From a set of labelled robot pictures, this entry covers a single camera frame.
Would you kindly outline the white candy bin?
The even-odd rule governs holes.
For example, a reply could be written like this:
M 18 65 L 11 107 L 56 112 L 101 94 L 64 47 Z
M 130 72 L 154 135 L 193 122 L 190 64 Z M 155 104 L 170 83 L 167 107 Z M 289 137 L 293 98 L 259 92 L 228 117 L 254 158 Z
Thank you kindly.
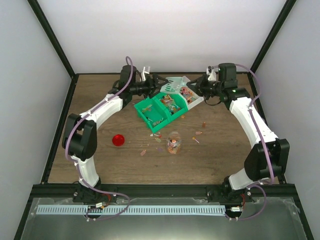
M 191 110 L 204 101 L 203 97 L 196 95 L 188 86 L 182 87 L 178 95 L 182 97 L 188 110 Z

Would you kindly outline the light blue slotted scoop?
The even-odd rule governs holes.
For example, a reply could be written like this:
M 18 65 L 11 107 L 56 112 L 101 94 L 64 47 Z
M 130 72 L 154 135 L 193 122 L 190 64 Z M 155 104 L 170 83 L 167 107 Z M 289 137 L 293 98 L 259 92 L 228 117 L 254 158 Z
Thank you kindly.
M 182 87 L 186 87 L 190 81 L 186 76 L 172 76 L 166 77 L 168 83 L 163 85 L 160 89 L 161 93 L 179 94 Z

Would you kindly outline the green candy bin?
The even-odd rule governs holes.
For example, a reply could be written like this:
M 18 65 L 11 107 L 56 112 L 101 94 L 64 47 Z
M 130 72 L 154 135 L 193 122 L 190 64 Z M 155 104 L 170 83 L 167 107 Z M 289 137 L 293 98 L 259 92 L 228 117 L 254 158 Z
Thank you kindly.
M 146 98 L 134 105 L 137 115 L 152 133 L 156 133 L 169 122 L 169 112 L 157 98 Z
M 188 111 L 188 106 L 179 94 L 158 93 L 152 98 L 160 105 L 160 109 L 166 114 L 171 123 Z

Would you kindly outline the clear plastic cup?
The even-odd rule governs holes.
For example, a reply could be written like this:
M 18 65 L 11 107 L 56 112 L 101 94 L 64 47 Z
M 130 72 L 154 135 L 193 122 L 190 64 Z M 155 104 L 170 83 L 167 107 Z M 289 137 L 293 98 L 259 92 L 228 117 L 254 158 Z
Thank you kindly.
M 172 131 L 167 138 L 166 149 L 170 154 L 178 154 L 181 150 L 182 139 L 178 132 Z

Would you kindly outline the red round lid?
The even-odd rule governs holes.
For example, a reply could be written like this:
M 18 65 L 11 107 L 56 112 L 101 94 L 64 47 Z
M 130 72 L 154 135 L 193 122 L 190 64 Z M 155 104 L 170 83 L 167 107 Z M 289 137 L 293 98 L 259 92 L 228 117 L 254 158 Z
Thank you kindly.
M 122 134 L 116 134 L 112 138 L 112 144 L 116 147 L 120 147 L 125 143 L 125 137 Z

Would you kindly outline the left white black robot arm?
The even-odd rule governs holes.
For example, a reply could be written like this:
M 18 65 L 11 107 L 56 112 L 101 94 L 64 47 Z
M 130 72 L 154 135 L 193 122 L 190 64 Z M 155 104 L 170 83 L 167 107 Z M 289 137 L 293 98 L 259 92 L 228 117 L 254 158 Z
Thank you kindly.
M 107 95 L 91 109 L 81 114 L 70 114 L 62 138 L 65 158 L 73 162 L 78 172 L 77 202 L 97 202 L 105 196 L 97 174 L 94 154 L 98 146 L 98 129 L 113 114 L 126 107 L 133 96 L 153 97 L 169 81 L 157 74 L 143 71 L 141 81 L 136 81 L 138 70 L 127 64 Z

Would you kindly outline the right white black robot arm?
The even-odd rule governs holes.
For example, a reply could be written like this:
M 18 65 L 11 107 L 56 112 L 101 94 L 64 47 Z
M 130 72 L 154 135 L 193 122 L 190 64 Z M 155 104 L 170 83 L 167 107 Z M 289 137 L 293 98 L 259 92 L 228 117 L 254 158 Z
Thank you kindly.
M 251 97 L 244 87 L 238 86 L 237 67 L 235 63 L 221 63 L 215 71 L 209 66 L 205 74 L 187 83 L 205 100 L 218 97 L 238 120 L 249 140 L 251 150 L 243 168 L 227 176 L 221 186 L 223 198 L 229 202 L 254 185 L 274 184 L 286 171 L 290 151 L 289 142 L 280 139 L 256 110 L 254 104 L 261 94 L 258 92 Z

